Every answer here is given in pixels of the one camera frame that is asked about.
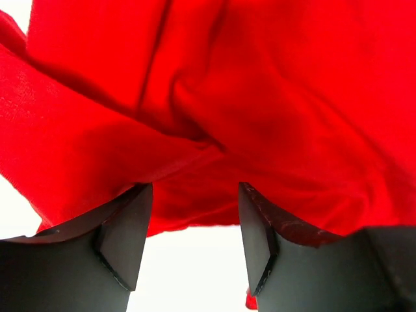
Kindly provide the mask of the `red t-shirt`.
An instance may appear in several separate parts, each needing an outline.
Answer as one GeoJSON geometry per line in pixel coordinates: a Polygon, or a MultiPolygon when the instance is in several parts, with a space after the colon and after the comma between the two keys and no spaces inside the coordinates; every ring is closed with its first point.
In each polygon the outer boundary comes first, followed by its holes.
{"type": "Polygon", "coordinates": [[[34,1],[1,13],[1,175],[40,229],[136,184],[150,235],[237,187],[336,235],[415,224],[414,1],[34,1]]]}

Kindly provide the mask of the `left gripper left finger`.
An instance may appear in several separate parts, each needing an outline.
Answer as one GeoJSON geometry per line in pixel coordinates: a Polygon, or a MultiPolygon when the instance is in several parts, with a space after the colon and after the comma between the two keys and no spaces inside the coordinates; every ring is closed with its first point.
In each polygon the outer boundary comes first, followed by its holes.
{"type": "Polygon", "coordinates": [[[32,237],[1,241],[2,311],[125,311],[135,291],[151,185],[32,237]]]}

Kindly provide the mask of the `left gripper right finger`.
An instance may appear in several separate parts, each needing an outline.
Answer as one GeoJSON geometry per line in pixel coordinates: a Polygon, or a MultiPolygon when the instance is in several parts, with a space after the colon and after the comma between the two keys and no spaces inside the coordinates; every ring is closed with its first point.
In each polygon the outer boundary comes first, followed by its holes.
{"type": "Polygon", "coordinates": [[[319,229],[239,185],[250,294],[260,311],[414,311],[415,228],[319,229]]]}

